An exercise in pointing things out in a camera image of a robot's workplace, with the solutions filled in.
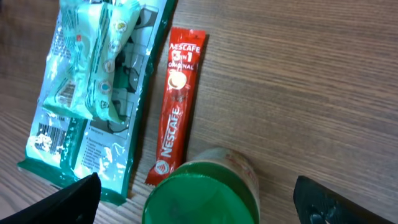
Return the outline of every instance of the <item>barcode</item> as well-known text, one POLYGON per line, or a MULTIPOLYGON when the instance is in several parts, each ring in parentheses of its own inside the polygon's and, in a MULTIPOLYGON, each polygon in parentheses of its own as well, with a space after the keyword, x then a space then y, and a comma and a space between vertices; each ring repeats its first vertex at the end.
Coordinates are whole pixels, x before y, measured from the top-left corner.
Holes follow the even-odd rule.
POLYGON ((37 137, 42 140, 40 141, 40 144, 35 144, 35 147, 41 151, 49 152, 52 155, 56 153, 61 154, 66 133, 66 131, 60 128, 55 128, 46 124, 39 124, 37 137))
POLYGON ((73 83, 66 84, 63 90, 59 93, 59 103, 70 107, 72 104, 73 94, 75 93, 75 87, 76 86, 73 83))

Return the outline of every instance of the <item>wooden table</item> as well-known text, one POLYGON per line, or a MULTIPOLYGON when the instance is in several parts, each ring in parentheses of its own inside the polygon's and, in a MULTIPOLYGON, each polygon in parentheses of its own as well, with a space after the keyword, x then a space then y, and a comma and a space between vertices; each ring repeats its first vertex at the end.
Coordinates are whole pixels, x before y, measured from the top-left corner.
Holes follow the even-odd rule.
MULTIPOLYGON (((55 192, 16 163, 58 14, 53 0, 3 4, 0 218, 55 192)), ((210 34, 188 158, 213 146, 245 154, 259 176, 263 223, 299 222, 298 175, 398 222, 396 0, 179 0, 173 25, 210 34)), ((119 208, 100 204, 98 223, 140 222, 152 190, 143 181, 155 161, 166 55, 146 99, 131 199, 119 208)))

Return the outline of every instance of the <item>packet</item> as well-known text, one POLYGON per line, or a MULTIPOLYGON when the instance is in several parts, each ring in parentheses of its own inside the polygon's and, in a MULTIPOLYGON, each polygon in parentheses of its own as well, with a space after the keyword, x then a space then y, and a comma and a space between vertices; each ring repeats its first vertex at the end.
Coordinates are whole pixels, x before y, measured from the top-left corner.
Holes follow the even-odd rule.
POLYGON ((137 24, 115 60, 111 101, 124 123, 60 116, 43 109, 54 80, 72 58, 63 38, 60 12, 21 171, 56 187, 97 172, 101 200, 126 201, 149 78, 175 0, 140 0, 137 24))
POLYGON ((182 163, 185 133, 206 32, 171 29, 166 84, 157 137, 156 163, 146 183, 158 185, 182 163))
POLYGON ((138 20, 136 0, 114 6, 60 0, 68 68, 59 73, 43 107, 72 118, 121 123, 111 101, 115 59, 138 20))

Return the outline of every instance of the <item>green lid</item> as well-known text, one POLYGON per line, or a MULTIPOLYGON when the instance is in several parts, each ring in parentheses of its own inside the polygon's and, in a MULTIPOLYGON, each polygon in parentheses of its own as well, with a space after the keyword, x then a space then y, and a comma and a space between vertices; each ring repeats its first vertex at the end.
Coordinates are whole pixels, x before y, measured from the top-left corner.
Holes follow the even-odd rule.
POLYGON ((144 224, 259 223, 256 201, 229 169, 210 162, 181 166, 149 195, 144 224))

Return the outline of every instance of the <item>coffee cup graphic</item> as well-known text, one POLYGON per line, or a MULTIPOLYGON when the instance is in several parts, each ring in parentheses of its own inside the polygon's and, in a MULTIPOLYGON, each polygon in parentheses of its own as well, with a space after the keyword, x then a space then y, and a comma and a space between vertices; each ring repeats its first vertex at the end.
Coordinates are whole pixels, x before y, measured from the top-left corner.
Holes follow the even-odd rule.
POLYGON ((169 79, 167 80, 169 88, 181 90, 187 83, 187 77, 185 76, 185 74, 175 70, 171 70, 169 71, 169 73, 169 79))

